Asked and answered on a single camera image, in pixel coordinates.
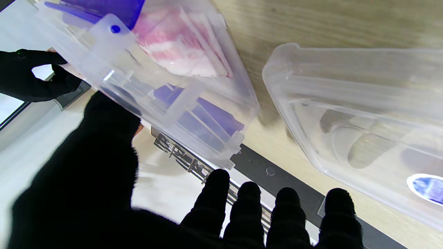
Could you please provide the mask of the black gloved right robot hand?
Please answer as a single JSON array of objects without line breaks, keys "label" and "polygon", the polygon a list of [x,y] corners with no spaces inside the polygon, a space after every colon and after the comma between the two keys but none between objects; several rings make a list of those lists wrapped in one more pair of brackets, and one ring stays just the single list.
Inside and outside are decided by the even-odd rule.
[{"label": "black gloved right robot hand", "polygon": [[[67,61],[57,52],[19,49],[15,52],[0,52],[0,91],[25,102],[50,101],[74,92],[82,79],[74,76],[62,65]],[[51,65],[54,76],[51,81],[36,77],[32,69]]]}]

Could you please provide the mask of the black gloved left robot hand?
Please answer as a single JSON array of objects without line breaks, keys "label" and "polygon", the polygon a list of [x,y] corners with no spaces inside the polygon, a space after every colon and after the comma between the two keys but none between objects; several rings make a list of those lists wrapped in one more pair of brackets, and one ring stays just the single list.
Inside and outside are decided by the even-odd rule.
[{"label": "black gloved left robot hand", "polygon": [[238,190],[224,235],[230,176],[212,171],[181,223],[131,205],[140,119],[96,92],[79,126],[59,145],[12,206],[9,249],[362,249],[350,194],[331,189],[319,240],[310,242],[297,192],[282,188],[264,239],[261,190]]}]

